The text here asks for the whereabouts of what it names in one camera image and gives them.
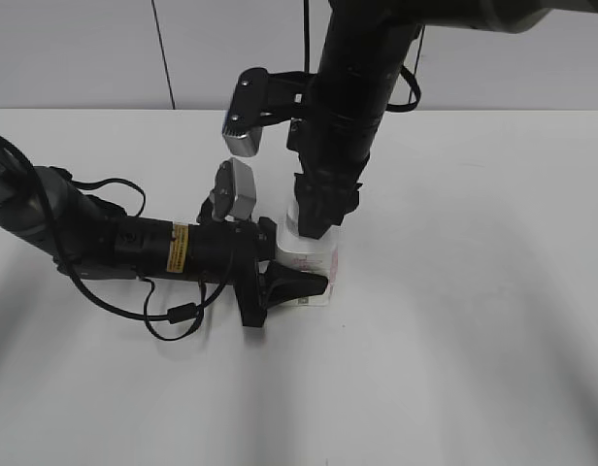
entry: black bracket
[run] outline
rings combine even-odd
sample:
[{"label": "black bracket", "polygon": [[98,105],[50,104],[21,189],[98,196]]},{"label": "black bracket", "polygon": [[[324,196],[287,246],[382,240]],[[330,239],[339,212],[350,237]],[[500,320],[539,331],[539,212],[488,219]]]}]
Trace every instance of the black bracket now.
[{"label": "black bracket", "polygon": [[[236,252],[231,278],[245,327],[262,327],[267,311],[280,303],[325,292],[329,284],[326,277],[299,272],[276,262],[277,225],[271,219],[261,217],[258,223],[220,222],[213,219],[212,212],[213,203],[207,199],[202,204],[198,223],[212,225],[219,231],[225,225],[228,231],[233,231]],[[226,241],[222,235],[215,236]],[[266,261],[267,269],[260,273],[259,264]]]},{"label": "black bracket", "polygon": [[303,95],[314,75],[301,71],[269,74],[251,68],[239,77],[223,123],[223,139],[233,155],[258,153],[262,128],[292,118],[305,118]]}]

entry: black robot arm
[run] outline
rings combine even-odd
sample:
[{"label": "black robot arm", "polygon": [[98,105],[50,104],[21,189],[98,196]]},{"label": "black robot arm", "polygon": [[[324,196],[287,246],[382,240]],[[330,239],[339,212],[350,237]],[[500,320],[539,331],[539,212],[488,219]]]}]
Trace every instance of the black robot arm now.
[{"label": "black robot arm", "polygon": [[[82,279],[232,284],[243,325],[261,327],[269,308],[322,294],[328,280],[275,261],[276,224],[250,218],[255,203],[250,177],[249,167],[236,159],[221,164],[197,224],[182,225],[128,216],[116,204],[85,195],[67,171],[32,167],[0,136],[0,226],[48,253],[86,297],[120,316],[145,320],[91,295]],[[264,273],[262,262],[269,262]],[[179,306],[149,320],[196,318],[203,313],[199,306]]]},{"label": "black robot arm", "polygon": [[320,238],[359,203],[370,158],[403,63],[425,24],[522,32],[551,9],[598,13],[598,0],[330,0],[332,14],[314,75],[246,71],[224,124],[232,153],[257,152],[262,126],[292,118],[288,148],[299,233]]}]

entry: yellow label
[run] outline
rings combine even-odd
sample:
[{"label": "yellow label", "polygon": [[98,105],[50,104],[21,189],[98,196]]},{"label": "yellow label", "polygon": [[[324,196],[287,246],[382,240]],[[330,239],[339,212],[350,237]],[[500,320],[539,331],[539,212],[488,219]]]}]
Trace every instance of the yellow label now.
[{"label": "yellow label", "polygon": [[184,270],[184,260],[186,259],[186,248],[189,244],[189,227],[174,223],[172,230],[172,243],[170,244],[170,253],[167,257],[166,270],[172,274],[181,274]]}]

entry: white table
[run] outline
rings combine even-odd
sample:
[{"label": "white table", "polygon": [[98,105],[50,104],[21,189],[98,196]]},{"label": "white table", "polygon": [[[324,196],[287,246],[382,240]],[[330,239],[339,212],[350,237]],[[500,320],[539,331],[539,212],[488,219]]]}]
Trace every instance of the white table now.
[{"label": "white table", "polygon": [[[193,221],[222,117],[0,111],[0,132]],[[285,133],[249,161],[261,215],[292,187]],[[362,181],[328,308],[244,331],[227,290],[177,344],[0,230],[0,466],[597,465],[598,112],[389,115]],[[92,287],[136,312],[147,292]],[[195,292],[165,283],[152,304]]]}]

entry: metal mount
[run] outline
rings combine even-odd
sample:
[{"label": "metal mount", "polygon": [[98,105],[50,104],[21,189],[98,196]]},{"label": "metal mount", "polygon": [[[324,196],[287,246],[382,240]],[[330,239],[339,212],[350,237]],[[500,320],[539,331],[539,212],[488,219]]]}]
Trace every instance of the metal mount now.
[{"label": "metal mount", "polygon": [[300,71],[269,74],[264,68],[245,71],[237,82],[223,123],[223,139],[240,157],[258,153],[262,127],[307,114],[303,94],[314,75]]},{"label": "metal mount", "polygon": [[223,221],[227,216],[248,220],[256,205],[256,185],[251,167],[235,157],[223,162],[217,170],[215,187],[209,199],[213,204],[215,221]]}]

